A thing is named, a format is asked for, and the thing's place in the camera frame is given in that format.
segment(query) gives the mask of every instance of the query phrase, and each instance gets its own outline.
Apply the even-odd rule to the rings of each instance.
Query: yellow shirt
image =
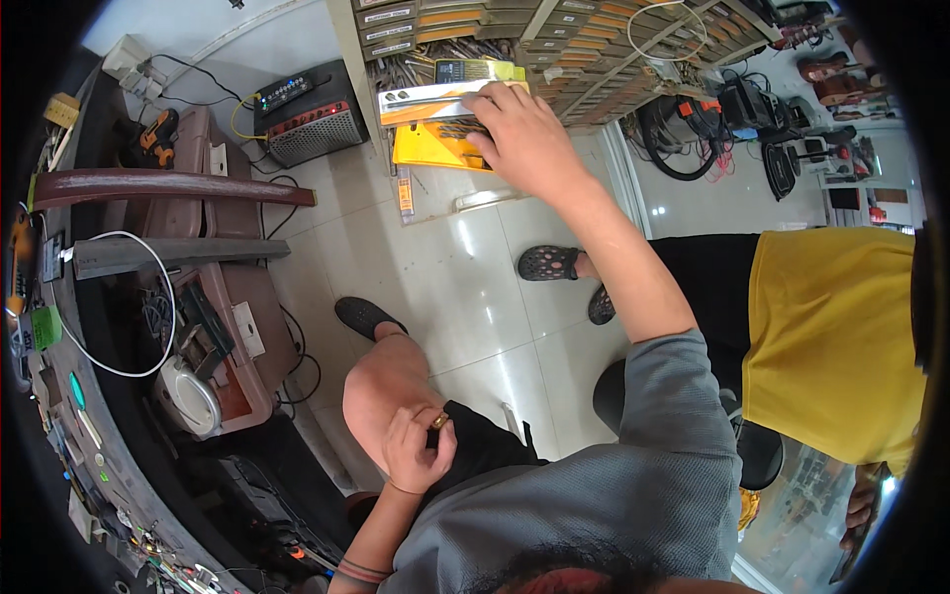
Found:
[[[749,282],[743,416],[848,464],[903,475],[925,378],[914,365],[914,238],[876,227],[763,233]]]

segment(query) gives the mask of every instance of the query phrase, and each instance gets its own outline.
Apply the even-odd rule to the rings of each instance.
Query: white cable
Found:
[[[670,2],[658,2],[656,4],[645,6],[642,9],[630,15],[630,18],[627,19],[627,41],[630,42],[630,45],[633,46],[634,51],[636,53],[640,54],[644,58],[647,58],[650,60],[657,60],[658,62],[685,62],[686,60],[689,60],[690,58],[695,56],[697,53],[699,53],[699,50],[701,50],[703,46],[705,46],[706,43],[709,41],[709,38],[710,38],[709,32],[706,31],[706,24],[703,23],[703,19],[698,14],[696,14],[695,10],[683,4],[684,2],[685,0],[670,0]],[[690,53],[686,54],[685,56],[681,58],[660,58],[657,56],[651,56],[650,54],[645,53],[642,49],[640,49],[637,46],[637,44],[634,43],[634,36],[630,34],[630,26],[634,23],[634,19],[637,18],[642,12],[645,12],[649,9],[655,9],[658,7],[671,6],[673,4],[682,4],[684,9],[688,10],[692,16],[696,17],[696,20],[699,21],[699,26],[703,28],[703,40],[699,42],[698,48],[694,49],[693,51],[691,51]]]
[[[43,213],[40,213],[40,219],[43,221],[43,243],[46,243],[47,242],[47,218],[43,216]],[[76,347],[85,355],[85,358],[89,359],[90,361],[92,361],[99,367],[105,369],[106,371],[112,372],[115,375],[121,375],[123,377],[147,377],[153,374],[154,372],[158,371],[159,368],[162,366],[162,363],[165,362],[165,359],[168,358],[168,354],[172,352],[172,344],[175,341],[175,323],[177,321],[176,312],[175,312],[175,288],[172,286],[172,279],[168,277],[168,272],[165,271],[165,263],[162,262],[162,259],[159,258],[158,254],[155,253],[155,250],[153,250],[150,245],[145,243],[142,240],[142,238],[132,235],[128,231],[109,231],[107,233],[102,233],[101,235],[97,235],[94,238],[90,238],[89,240],[90,241],[100,240],[102,238],[108,238],[108,237],[112,237],[116,235],[124,235],[128,238],[132,238],[133,240],[140,243],[142,247],[148,250],[148,253],[151,254],[152,258],[154,258],[155,261],[159,264],[159,269],[161,270],[161,274],[165,277],[165,282],[168,284],[168,300],[171,303],[171,310],[172,310],[172,331],[168,334],[168,345],[165,347],[165,353],[161,356],[161,359],[159,359],[159,362],[155,364],[155,367],[148,370],[147,372],[144,372],[141,374],[130,374],[128,372],[120,372],[117,369],[112,369],[108,365],[101,363],[100,361],[96,359],[96,357],[89,354],[89,351],[87,351],[83,347],[83,345],[79,342],[79,339],[76,338],[76,336],[69,330],[68,326],[66,326],[66,321],[64,319],[61,319],[62,325],[63,325],[63,332],[65,332],[66,335],[69,336],[69,338],[71,338],[72,341],[76,343]],[[53,305],[56,306],[56,292],[51,291],[50,293],[53,295]]]

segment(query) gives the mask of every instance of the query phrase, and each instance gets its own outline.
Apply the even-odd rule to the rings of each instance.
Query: hand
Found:
[[[874,481],[874,474],[881,463],[865,464],[854,469],[854,489],[847,500],[847,516],[845,516],[845,536],[839,546],[844,550],[854,547],[855,530],[871,519],[874,493],[878,489]]]
[[[580,161],[567,131],[541,97],[522,87],[489,83],[462,105],[491,133],[466,139],[503,180],[548,203],[574,197],[572,188],[594,178]]]
[[[426,449],[427,431],[441,412],[426,405],[400,408],[389,422],[383,458],[397,489],[421,495],[452,468],[457,442],[451,419],[439,430],[439,449]]]

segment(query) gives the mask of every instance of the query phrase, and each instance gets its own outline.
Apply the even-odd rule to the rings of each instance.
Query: man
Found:
[[[726,582],[741,462],[689,304],[544,101],[493,83],[464,103],[492,136],[469,141],[557,210],[610,289],[633,342],[619,443],[538,460],[436,393],[402,324],[344,297],[341,321],[376,344],[343,412],[389,480],[331,593],[750,592]]]
[[[915,243],[876,227],[650,242],[693,309],[713,375],[741,394],[743,417],[857,466],[842,548],[871,515],[881,463],[902,477],[914,449],[926,382],[911,328],[911,278],[925,277],[912,274],[924,268]],[[599,278],[588,255],[553,245],[526,250],[518,271]],[[588,312],[594,323],[614,316],[604,287]],[[617,418],[622,399],[600,393],[595,409]]]

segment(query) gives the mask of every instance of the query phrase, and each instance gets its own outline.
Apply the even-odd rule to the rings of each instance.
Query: guitar amplifier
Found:
[[[343,60],[313,67],[262,88],[254,106],[261,148],[293,167],[370,138]]]

